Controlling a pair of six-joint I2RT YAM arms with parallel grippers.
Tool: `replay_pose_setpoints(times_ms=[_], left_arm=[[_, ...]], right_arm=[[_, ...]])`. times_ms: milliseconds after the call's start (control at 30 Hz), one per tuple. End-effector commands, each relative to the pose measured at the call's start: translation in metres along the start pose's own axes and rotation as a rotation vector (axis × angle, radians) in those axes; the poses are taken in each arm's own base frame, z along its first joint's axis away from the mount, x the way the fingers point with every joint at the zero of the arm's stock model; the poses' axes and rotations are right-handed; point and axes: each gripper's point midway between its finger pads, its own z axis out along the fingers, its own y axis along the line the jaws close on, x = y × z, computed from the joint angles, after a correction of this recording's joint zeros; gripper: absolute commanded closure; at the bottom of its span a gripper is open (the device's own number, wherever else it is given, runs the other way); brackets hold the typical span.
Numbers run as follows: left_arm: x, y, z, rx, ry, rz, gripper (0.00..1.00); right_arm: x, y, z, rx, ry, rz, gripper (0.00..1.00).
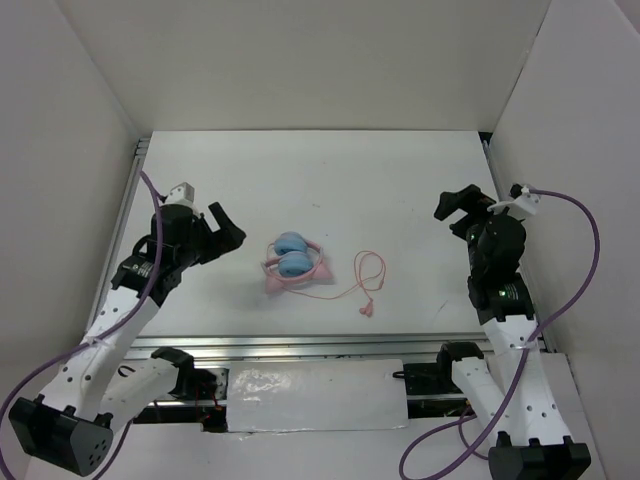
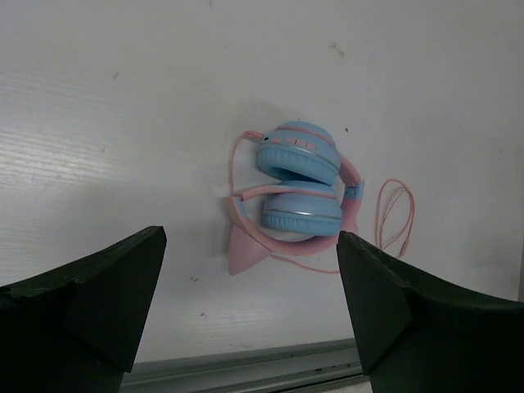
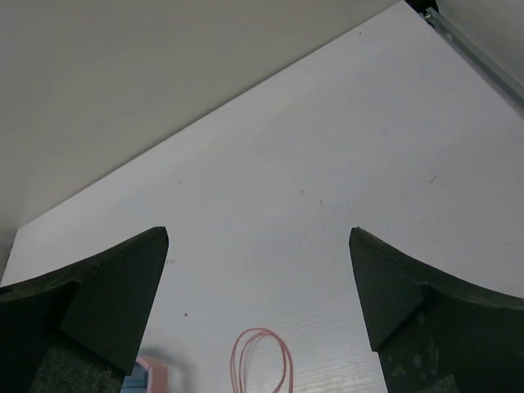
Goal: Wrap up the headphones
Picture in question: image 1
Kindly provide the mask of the blue pink cat-ear headphones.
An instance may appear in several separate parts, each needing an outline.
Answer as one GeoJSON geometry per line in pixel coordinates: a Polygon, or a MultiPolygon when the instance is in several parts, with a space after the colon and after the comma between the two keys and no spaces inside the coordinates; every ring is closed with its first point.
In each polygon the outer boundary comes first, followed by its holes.
{"type": "Polygon", "coordinates": [[[312,281],[333,279],[323,248],[293,231],[280,234],[268,245],[261,268],[265,275],[266,294],[312,281]]]}

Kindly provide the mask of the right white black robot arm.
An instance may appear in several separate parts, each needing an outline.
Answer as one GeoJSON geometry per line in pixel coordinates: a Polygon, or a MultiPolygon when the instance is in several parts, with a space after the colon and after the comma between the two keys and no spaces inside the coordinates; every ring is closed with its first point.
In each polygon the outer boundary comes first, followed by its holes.
{"type": "Polygon", "coordinates": [[[509,200],[496,202],[469,185],[441,193],[434,212],[439,221],[464,214],[450,230],[466,243],[469,298],[498,368],[491,373],[476,344],[453,342],[441,347],[435,378],[466,396],[482,432],[463,456],[488,443],[494,479],[577,479],[591,464],[588,446],[573,439],[552,394],[538,345],[545,326],[519,272],[524,220],[535,215],[542,194],[515,184],[509,200]]]}

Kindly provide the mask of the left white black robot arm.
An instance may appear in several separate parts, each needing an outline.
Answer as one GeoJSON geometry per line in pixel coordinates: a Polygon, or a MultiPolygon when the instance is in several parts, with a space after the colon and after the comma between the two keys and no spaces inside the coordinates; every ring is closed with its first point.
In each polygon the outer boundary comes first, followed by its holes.
{"type": "Polygon", "coordinates": [[[118,369],[141,330],[156,316],[183,272],[238,249],[246,235],[219,203],[218,224],[184,204],[166,203],[151,231],[121,262],[105,303],[82,340],[60,360],[57,376],[33,399],[7,401],[3,410],[23,451],[81,477],[105,461],[114,436],[152,401],[194,396],[215,375],[188,353],[160,347],[126,376],[118,369]]]}

